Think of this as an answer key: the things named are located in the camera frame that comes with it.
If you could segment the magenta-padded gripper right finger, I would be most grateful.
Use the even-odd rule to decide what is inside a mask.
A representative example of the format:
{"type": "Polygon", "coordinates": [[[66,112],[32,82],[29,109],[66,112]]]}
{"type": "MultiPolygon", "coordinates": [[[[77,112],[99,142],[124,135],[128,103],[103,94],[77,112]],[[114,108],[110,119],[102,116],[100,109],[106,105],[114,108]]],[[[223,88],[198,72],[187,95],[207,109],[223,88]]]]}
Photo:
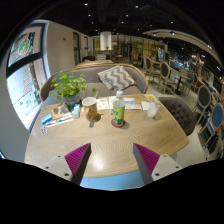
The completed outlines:
{"type": "Polygon", "coordinates": [[[137,143],[133,144],[133,154],[145,185],[182,169],[168,154],[159,155],[137,143]]]}

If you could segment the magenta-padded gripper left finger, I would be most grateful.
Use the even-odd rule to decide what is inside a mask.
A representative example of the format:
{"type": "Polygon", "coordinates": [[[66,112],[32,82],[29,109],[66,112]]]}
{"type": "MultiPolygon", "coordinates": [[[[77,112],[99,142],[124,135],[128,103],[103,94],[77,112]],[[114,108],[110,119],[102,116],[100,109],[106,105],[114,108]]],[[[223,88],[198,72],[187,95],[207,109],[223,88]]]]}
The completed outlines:
{"type": "Polygon", "coordinates": [[[82,181],[90,155],[91,144],[87,143],[64,156],[55,156],[43,166],[43,169],[79,185],[82,181]]]}

